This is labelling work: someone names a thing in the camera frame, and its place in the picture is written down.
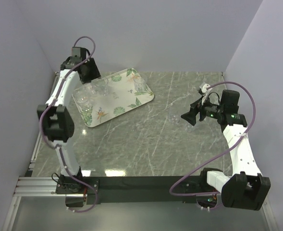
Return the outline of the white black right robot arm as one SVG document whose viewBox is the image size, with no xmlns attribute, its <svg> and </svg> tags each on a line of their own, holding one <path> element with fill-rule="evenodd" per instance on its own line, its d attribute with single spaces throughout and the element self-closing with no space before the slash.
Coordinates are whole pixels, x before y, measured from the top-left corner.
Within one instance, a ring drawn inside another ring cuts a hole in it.
<svg viewBox="0 0 283 231">
<path fill-rule="evenodd" d="M 204 168 L 199 180 L 200 189 L 221 193 L 225 207 L 260 210 L 269 192 L 271 182 L 262 175 L 254 159 L 247 135 L 247 121 L 238 112 L 240 94 L 224 90 L 218 104 L 211 103 L 209 92 L 200 92 L 201 98 L 190 105 L 189 112 L 181 118 L 191 125 L 206 117 L 217 120 L 227 141 L 232 161 L 232 175 L 226 176 L 221 170 Z"/>
</svg>

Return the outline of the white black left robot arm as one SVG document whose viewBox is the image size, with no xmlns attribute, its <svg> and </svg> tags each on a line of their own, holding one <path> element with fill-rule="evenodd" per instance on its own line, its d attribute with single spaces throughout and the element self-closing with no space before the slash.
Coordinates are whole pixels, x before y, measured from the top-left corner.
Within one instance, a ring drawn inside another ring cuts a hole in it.
<svg viewBox="0 0 283 231">
<path fill-rule="evenodd" d="M 47 146 L 56 151 L 61 173 L 57 189 L 80 193 L 86 186 L 71 143 L 74 121 L 67 109 L 78 82 L 89 83 L 100 77 L 92 53 L 73 46 L 69 56 L 60 67 L 59 80 L 46 101 L 37 107 L 39 129 Z"/>
</svg>

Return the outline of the clear glass cup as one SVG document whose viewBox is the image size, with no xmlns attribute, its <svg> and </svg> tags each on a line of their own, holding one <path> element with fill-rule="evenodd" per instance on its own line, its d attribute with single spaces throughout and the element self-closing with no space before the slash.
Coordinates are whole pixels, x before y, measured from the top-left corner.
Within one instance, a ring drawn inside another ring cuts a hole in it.
<svg viewBox="0 0 283 231">
<path fill-rule="evenodd" d="M 195 130 L 195 126 L 193 126 L 190 123 L 186 122 L 184 124 L 184 129 L 185 129 L 186 132 L 193 132 Z"/>
<path fill-rule="evenodd" d="M 76 104 L 83 111 L 89 111 L 92 107 L 91 97 L 85 88 L 76 89 L 73 93 Z"/>
<path fill-rule="evenodd" d="M 87 83 L 84 86 L 84 89 L 86 91 L 86 93 L 90 96 L 90 97 L 95 97 L 97 94 L 97 89 L 96 86 L 91 84 L 91 83 Z"/>
<path fill-rule="evenodd" d="M 109 87 L 108 87 L 109 80 L 104 77 L 100 78 L 96 81 L 95 85 L 99 92 L 99 94 L 106 96 L 109 94 Z"/>
<path fill-rule="evenodd" d="M 168 113 L 168 120 L 172 125 L 176 125 L 179 123 L 180 115 L 177 113 L 169 112 Z"/>
<path fill-rule="evenodd" d="M 143 76 L 134 77 L 134 88 L 137 92 L 142 92 L 146 90 L 147 78 Z"/>
</svg>

